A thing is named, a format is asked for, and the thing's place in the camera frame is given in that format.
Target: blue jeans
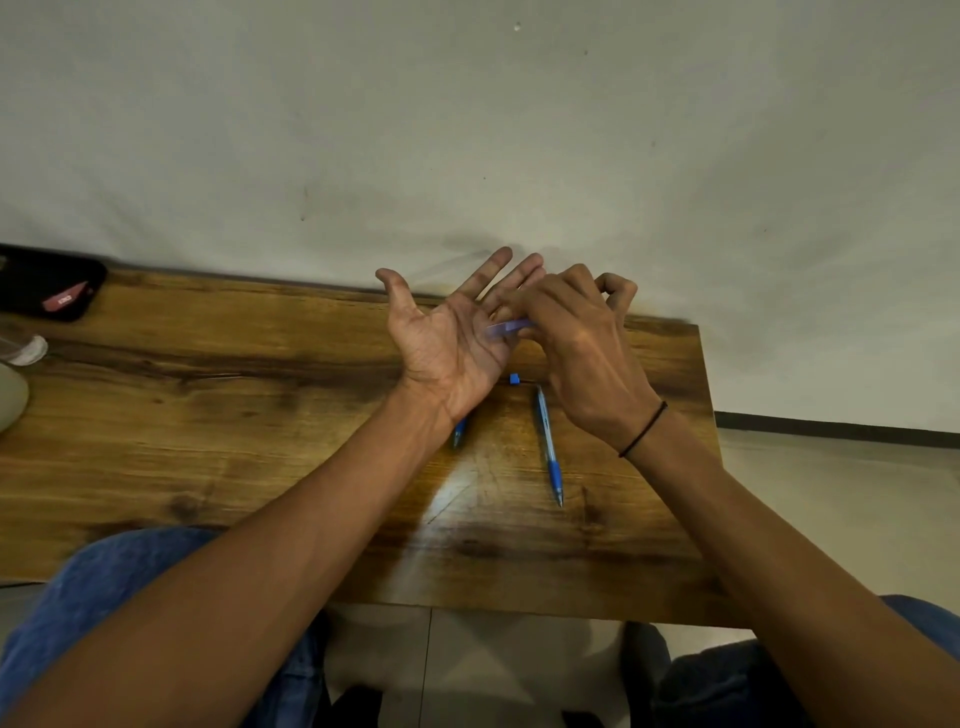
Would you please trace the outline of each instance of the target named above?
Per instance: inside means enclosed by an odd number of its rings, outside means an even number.
[[[131,531],[78,551],[10,635],[0,660],[0,719],[72,644],[161,573],[216,538],[199,528]],[[884,601],[960,659],[960,618],[909,596]],[[244,726],[307,728],[329,710],[325,631],[315,624],[270,681]],[[806,725],[804,710],[757,641],[674,661],[653,701],[661,726]]]

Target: ballpoint pen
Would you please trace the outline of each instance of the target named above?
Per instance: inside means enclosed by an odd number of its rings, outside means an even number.
[[[464,440],[464,432],[467,430],[467,417],[457,423],[457,426],[453,428],[453,449],[460,447],[460,443]]]
[[[502,339],[508,333],[514,333],[514,331],[520,331],[522,328],[534,326],[536,326],[536,324],[530,319],[513,319],[512,321],[504,321],[502,324],[488,326],[487,336],[491,339]]]
[[[564,507],[564,482],[560,476],[560,463],[557,462],[557,452],[553,449],[553,436],[550,434],[550,416],[546,411],[546,397],[543,388],[537,385],[537,409],[540,411],[540,423],[543,427],[543,441],[546,444],[546,468],[550,472],[550,486],[557,504]]]

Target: wooden table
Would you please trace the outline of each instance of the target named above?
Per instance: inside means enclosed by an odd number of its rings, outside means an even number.
[[[46,579],[131,528],[230,526],[283,493],[396,380],[385,321],[374,293],[114,271],[80,322],[34,323],[51,352],[26,372],[26,414],[0,435],[0,578]],[[629,327],[654,387],[718,451],[697,328]],[[522,344],[507,371],[544,381],[542,352]],[[465,445],[430,461],[336,598],[744,625],[649,486],[554,402],[557,507],[532,397],[529,384],[493,389]]]

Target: hand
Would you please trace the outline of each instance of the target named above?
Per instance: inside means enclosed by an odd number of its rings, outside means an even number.
[[[513,256],[510,248],[500,248],[429,313],[417,308],[399,273],[387,268],[376,272],[390,298],[387,330],[403,357],[400,385],[434,400],[449,417],[451,428],[490,392],[516,346],[515,336],[487,336],[490,324],[514,318],[504,304],[507,294],[546,275],[543,257],[527,255],[478,300]]]
[[[604,293],[610,294],[605,300]],[[543,347],[566,416],[617,451],[630,445],[660,406],[623,328],[635,294],[633,281],[613,273],[594,280],[578,264],[509,298],[516,316],[537,324],[519,336]]]

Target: black wrist band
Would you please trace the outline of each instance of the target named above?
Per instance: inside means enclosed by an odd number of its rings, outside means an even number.
[[[650,422],[648,422],[648,423],[647,423],[647,426],[644,427],[644,428],[640,431],[640,434],[638,434],[638,435],[634,438],[634,441],[633,441],[630,445],[628,445],[626,448],[624,448],[623,452],[620,453],[620,457],[626,457],[626,456],[627,456],[627,453],[630,452],[630,450],[632,450],[632,449],[634,448],[634,445],[636,445],[640,440],[643,439],[643,436],[644,436],[645,434],[647,434],[647,432],[650,431],[650,428],[657,423],[657,420],[660,419],[660,415],[663,414],[663,410],[664,410],[664,409],[666,409],[666,402],[665,402],[665,401],[662,401],[662,402],[660,403],[660,409],[657,410],[657,414],[654,415],[652,418],[650,418]]]

